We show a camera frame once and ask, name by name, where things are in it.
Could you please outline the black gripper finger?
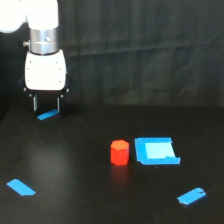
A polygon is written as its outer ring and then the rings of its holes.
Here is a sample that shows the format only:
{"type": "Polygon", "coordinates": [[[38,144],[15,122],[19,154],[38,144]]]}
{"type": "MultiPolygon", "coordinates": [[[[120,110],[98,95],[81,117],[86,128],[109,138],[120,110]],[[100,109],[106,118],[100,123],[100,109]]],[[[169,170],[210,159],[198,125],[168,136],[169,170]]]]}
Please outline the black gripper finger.
{"type": "Polygon", "coordinates": [[[63,94],[60,94],[57,97],[57,110],[61,117],[64,116],[64,104],[65,104],[65,97],[63,94]]]}
{"type": "Polygon", "coordinates": [[[36,116],[38,112],[38,95],[37,94],[32,95],[32,107],[33,107],[33,113],[36,116]]]}

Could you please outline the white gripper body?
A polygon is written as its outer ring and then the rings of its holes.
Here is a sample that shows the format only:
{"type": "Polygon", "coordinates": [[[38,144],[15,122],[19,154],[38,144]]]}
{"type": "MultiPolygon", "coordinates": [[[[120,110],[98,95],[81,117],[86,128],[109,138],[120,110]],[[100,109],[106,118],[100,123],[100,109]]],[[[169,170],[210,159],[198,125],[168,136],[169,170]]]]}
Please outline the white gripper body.
{"type": "Polygon", "coordinates": [[[68,92],[74,81],[67,75],[62,50],[49,55],[36,55],[28,51],[25,58],[24,76],[18,80],[23,91],[68,92]]]}

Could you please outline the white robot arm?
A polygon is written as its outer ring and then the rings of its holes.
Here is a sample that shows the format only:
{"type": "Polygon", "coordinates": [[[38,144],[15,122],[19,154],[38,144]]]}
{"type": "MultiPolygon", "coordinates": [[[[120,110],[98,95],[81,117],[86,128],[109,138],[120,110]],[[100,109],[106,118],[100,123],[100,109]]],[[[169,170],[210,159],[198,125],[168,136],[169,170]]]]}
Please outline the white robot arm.
{"type": "Polygon", "coordinates": [[[22,43],[27,53],[24,76],[18,84],[32,99],[34,112],[38,110],[40,91],[58,92],[57,108],[39,115],[40,120],[63,114],[65,94],[73,80],[67,75],[64,53],[59,47],[58,0],[0,0],[1,33],[16,32],[24,23],[30,38],[22,43]]]}

